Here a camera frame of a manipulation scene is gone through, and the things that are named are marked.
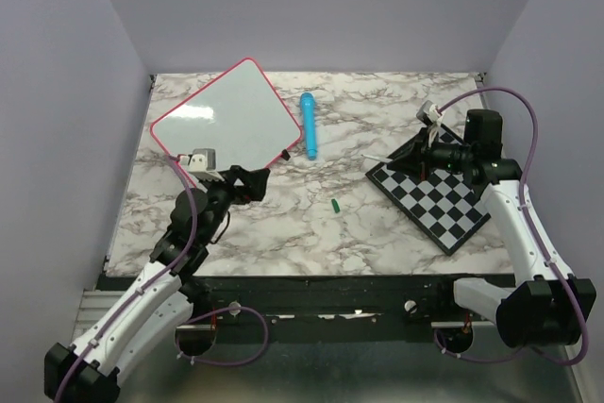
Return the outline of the green marker cap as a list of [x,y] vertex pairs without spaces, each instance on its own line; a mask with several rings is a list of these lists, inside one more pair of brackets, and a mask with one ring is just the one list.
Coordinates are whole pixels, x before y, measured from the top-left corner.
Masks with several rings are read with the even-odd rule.
[[340,209],[340,206],[336,199],[331,199],[331,204],[332,204],[332,208],[334,209],[334,212],[336,212],[336,213],[340,212],[341,209]]

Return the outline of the white green marker pen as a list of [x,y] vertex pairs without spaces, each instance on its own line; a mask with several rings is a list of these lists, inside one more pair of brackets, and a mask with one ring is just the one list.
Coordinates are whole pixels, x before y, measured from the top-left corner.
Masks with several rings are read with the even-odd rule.
[[390,163],[392,161],[388,158],[373,156],[373,155],[369,155],[369,154],[362,154],[362,156],[368,160],[373,160],[373,161],[382,162],[382,163],[386,163],[386,164]]

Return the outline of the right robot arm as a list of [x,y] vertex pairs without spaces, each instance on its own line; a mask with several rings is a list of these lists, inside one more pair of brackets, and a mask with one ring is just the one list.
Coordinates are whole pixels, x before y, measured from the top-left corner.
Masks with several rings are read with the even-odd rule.
[[520,165],[503,157],[500,114],[469,110],[460,144],[440,140],[442,117],[435,108],[423,108],[417,117],[424,127],[388,169],[420,180],[436,170],[462,176],[495,222],[515,278],[512,290],[482,278],[459,278],[434,296],[436,312],[453,320],[470,310],[493,322],[510,348],[586,344],[595,286],[576,277],[560,257],[532,207]]

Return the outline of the pink framed whiteboard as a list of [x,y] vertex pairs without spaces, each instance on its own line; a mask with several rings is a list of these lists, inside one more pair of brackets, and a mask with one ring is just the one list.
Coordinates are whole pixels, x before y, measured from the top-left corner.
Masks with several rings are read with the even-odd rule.
[[265,168],[302,138],[302,130],[266,74],[251,58],[215,77],[151,123],[150,135],[197,185],[191,172],[202,149],[218,171]]

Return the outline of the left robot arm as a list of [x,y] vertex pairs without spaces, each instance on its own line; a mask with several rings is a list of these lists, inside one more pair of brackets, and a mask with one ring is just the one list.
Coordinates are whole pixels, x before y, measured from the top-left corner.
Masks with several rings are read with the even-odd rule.
[[261,201],[269,175],[267,168],[233,165],[202,190],[185,185],[166,232],[127,290],[70,345],[48,350],[45,395],[54,402],[114,402],[162,337],[184,322],[202,321],[210,305],[193,275],[230,207]]

